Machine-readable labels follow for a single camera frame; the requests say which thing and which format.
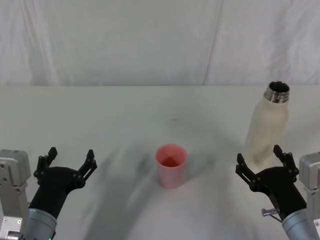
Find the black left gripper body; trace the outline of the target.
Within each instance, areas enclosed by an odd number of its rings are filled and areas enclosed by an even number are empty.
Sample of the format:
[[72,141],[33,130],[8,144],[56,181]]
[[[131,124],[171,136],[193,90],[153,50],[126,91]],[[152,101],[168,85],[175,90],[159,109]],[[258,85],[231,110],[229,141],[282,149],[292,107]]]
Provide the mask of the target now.
[[39,188],[29,208],[44,211],[58,218],[68,194],[85,186],[85,178],[77,170],[67,167],[49,167],[36,170]]

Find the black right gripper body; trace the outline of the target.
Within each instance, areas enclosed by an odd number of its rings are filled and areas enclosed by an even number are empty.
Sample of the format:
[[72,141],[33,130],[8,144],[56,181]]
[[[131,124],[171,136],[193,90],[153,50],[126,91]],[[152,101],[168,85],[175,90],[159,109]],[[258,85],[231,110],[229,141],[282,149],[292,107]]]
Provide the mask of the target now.
[[268,196],[277,209],[281,220],[290,214],[305,209],[306,201],[295,186],[298,168],[276,166],[255,174],[251,179],[251,190]]

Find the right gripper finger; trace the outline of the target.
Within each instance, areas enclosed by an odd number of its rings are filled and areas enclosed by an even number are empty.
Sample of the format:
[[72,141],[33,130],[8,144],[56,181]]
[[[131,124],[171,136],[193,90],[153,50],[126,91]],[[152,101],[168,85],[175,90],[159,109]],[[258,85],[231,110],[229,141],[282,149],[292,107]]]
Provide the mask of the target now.
[[274,145],[273,153],[281,161],[283,167],[285,167],[290,173],[295,176],[299,174],[299,169],[296,167],[293,154],[291,152],[285,153],[279,145]]
[[237,165],[235,173],[239,175],[248,184],[251,190],[260,189],[261,180],[259,174],[255,174],[248,168],[247,164],[245,163],[245,159],[241,153],[237,154]]

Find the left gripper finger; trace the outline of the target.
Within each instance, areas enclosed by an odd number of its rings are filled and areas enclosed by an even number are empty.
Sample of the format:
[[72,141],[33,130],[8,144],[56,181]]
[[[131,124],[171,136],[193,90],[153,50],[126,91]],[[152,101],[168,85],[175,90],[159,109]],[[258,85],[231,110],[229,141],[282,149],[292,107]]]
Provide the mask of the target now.
[[33,173],[34,177],[40,179],[45,174],[46,170],[49,169],[51,163],[57,157],[57,155],[58,151],[56,147],[51,147],[47,155],[39,156],[37,168]]
[[97,169],[97,163],[95,160],[94,151],[90,149],[86,155],[86,159],[83,165],[77,170],[75,177],[75,183],[77,186],[84,186],[87,179]]

